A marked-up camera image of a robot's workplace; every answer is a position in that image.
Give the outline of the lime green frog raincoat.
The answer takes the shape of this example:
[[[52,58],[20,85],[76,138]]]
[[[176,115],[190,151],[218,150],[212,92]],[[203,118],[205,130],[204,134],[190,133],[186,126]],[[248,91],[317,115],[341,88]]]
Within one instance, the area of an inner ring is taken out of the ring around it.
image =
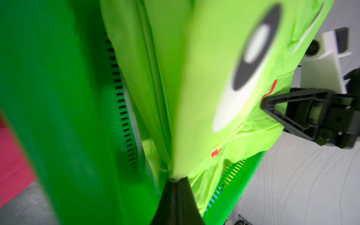
[[[284,93],[333,1],[101,1],[155,175],[188,178],[203,215],[225,169],[283,127],[260,109]]]

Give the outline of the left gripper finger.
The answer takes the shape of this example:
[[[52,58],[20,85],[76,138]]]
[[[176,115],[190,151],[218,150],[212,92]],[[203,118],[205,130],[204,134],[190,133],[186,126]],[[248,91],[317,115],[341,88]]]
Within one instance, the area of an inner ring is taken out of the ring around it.
[[[203,225],[188,178],[168,180],[152,225]]]

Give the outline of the pink bunny raincoat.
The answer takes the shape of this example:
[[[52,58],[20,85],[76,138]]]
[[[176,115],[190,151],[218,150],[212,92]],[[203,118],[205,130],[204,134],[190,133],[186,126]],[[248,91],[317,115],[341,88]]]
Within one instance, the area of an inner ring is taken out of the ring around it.
[[[17,136],[1,116],[1,207],[35,180]]]

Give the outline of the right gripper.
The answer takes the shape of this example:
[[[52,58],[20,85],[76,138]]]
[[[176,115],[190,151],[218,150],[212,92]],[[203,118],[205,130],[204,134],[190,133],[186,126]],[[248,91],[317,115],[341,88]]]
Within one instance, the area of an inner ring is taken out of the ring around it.
[[[360,136],[360,70],[345,75],[346,94],[329,89],[292,88],[265,97],[261,109],[289,133],[318,145],[351,149]]]

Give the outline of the green plastic basket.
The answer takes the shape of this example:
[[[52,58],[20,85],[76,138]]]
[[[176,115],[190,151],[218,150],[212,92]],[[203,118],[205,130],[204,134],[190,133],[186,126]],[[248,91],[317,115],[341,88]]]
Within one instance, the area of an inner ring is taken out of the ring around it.
[[[61,224],[152,225],[171,179],[146,158],[100,2],[1,1],[1,115]],[[204,224],[225,221],[262,156],[225,169]]]

